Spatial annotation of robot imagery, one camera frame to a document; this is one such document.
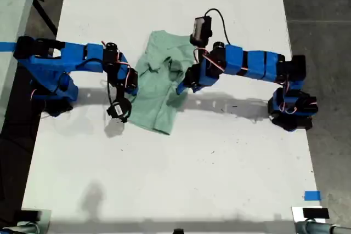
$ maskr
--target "blue tape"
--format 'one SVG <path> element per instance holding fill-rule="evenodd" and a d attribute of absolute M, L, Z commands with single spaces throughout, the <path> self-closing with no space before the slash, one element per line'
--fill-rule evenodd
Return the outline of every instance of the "blue tape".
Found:
<path fill-rule="evenodd" d="M 15 42 L 0 42 L 0 52 L 14 52 L 15 47 Z"/>
<path fill-rule="evenodd" d="M 305 201 L 320 201 L 320 191 L 305 191 Z"/>

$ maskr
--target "red wire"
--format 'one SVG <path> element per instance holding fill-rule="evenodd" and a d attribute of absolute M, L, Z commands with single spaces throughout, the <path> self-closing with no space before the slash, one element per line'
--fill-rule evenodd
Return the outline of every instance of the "red wire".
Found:
<path fill-rule="evenodd" d="M 217 68 L 219 68 L 221 71 L 225 71 L 225 69 L 223 69 L 221 66 L 219 66 L 218 64 L 216 64 L 213 60 L 211 60 L 209 57 L 203 55 L 203 57 L 208 60 L 210 63 L 212 63 L 214 66 L 216 66 Z"/>
<path fill-rule="evenodd" d="M 128 67 L 128 73 L 127 73 L 127 77 L 126 77 L 126 82 L 124 84 L 124 87 L 126 88 L 127 87 L 127 83 L 128 83 L 129 73 L 131 72 L 131 66 L 130 66 L 129 63 L 126 63 L 126 62 L 123 62 L 123 61 L 119 61 L 119 58 L 120 58 L 120 51 L 118 51 L 118 53 L 117 53 L 117 63 L 123 64 L 123 65 L 127 65 L 127 67 Z"/>
<path fill-rule="evenodd" d="M 297 111 L 297 108 L 296 106 L 294 107 L 294 110 L 292 112 L 288 112 L 287 110 L 285 110 L 285 112 L 288 114 L 288 115 L 292 115 L 293 113 L 295 113 Z"/>
<path fill-rule="evenodd" d="M 34 90 L 32 91 L 32 93 L 31 93 L 31 99 L 30 99 L 30 100 L 32 100 L 33 94 L 34 94 L 34 92 L 35 92 L 36 90 L 37 90 L 37 89 L 34 89 Z"/>

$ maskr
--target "sticker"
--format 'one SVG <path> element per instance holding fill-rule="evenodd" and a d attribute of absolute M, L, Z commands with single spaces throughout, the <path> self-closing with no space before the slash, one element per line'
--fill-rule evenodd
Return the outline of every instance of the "sticker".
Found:
<path fill-rule="evenodd" d="M 121 109 L 119 104 L 115 105 L 115 110 L 116 110 L 118 115 L 122 115 L 123 114 L 122 109 Z"/>
<path fill-rule="evenodd" d="M 305 191 L 305 201 L 320 201 L 320 191 Z"/>

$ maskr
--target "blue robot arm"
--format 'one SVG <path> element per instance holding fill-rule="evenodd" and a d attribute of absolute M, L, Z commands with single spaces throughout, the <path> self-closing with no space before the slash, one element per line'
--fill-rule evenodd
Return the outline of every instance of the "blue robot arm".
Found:
<path fill-rule="evenodd" d="M 9 48 L 9 43 L 0 43 Z M 107 73 L 107 90 L 110 107 L 107 112 L 112 118 L 126 122 L 132 109 L 124 97 L 127 92 L 138 92 L 138 73 L 129 66 L 123 53 L 114 43 L 74 44 L 51 39 L 33 39 L 28 36 L 18 38 L 12 47 L 14 57 L 33 76 L 31 100 L 43 102 L 43 108 L 52 116 L 72 110 L 71 103 L 77 100 L 78 87 L 70 77 L 72 71 L 92 71 Z M 58 57 L 51 57 L 49 51 L 57 49 Z M 114 99 L 110 96 L 110 85 L 116 88 Z"/>
<path fill-rule="evenodd" d="M 285 130 L 312 127 L 312 115 L 318 112 L 316 97 L 301 91 L 306 76 L 305 57 L 293 56 L 291 61 L 274 52 L 244 51 L 241 47 L 215 42 L 212 51 L 205 46 L 212 36 L 211 17 L 195 19 L 190 43 L 197 46 L 198 63 L 188 68 L 177 94 L 191 88 L 193 92 L 212 86 L 224 73 L 239 75 L 282 85 L 268 101 L 272 122 Z"/>

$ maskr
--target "black cable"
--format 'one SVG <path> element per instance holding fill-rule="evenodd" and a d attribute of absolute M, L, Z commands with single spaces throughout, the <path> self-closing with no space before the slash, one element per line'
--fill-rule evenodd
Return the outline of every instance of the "black cable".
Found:
<path fill-rule="evenodd" d="M 90 62 L 90 61 L 99 62 L 99 63 L 101 63 L 101 64 L 103 63 L 102 60 L 99 60 L 99 59 L 96 59 L 96 58 L 91 58 L 91 59 L 87 59 L 87 60 L 83 61 L 82 63 L 78 64 L 78 65 L 76 66 L 76 69 L 79 68 L 79 67 L 84 66 L 85 64 L 87 64 L 87 63 Z"/>
<path fill-rule="evenodd" d="M 56 86 L 56 88 L 54 89 L 53 92 L 51 92 L 51 93 L 49 94 L 49 96 L 55 95 L 55 93 L 57 92 L 57 90 L 60 88 L 60 82 L 61 82 L 61 79 L 62 79 L 62 77 L 63 77 L 64 75 L 68 75 L 68 73 L 65 72 L 65 71 L 64 71 L 63 73 L 61 73 L 59 79 L 57 80 L 57 86 Z"/>
<path fill-rule="evenodd" d="M 221 12 L 220 12 L 217 8 L 210 8 L 208 11 L 206 11 L 205 16 L 206 16 L 207 13 L 210 12 L 210 11 L 216 11 L 216 12 L 220 15 L 220 18 L 221 18 L 222 24 L 223 24 L 223 30 L 224 30 L 225 39 L 227 40 L 227 43 L 228 43 L 229 45 L 231 45 L 230 42 L 229 42 L 229 40 L 228 40 L 227 31 L 226 31 L 226 29 L 225 29 L 224 18 L 223 18 L 223 16 L 222 16 Z"/>

